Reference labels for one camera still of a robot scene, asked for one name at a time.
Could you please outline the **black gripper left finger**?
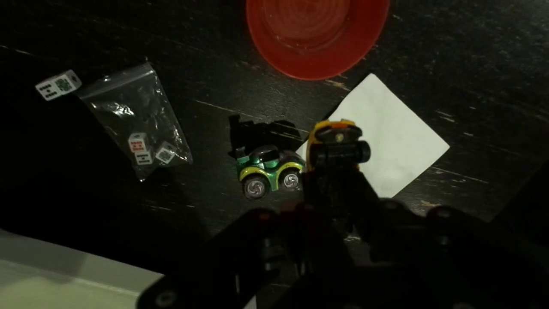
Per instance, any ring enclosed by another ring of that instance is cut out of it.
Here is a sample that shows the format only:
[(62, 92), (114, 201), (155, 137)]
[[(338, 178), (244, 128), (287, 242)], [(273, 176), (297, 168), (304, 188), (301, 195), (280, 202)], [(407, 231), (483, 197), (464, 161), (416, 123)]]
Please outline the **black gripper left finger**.
[(239, 158), (261, 146), (278, 146), (280, 149), (297, 149), (302, 135), (296, 123), (289, 120), (254, 122), (242, 120), (239, 115), (229, 118), (230, 144), (229, 154)]

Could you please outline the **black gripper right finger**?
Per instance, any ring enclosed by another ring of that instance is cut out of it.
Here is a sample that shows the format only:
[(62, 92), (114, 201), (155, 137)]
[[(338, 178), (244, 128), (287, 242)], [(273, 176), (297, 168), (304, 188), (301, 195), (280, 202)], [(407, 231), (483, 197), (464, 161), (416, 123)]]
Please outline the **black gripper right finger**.
[(381, 197), (357, 161), (308, 161), (304, 216), (314, 230), (371, 230)]

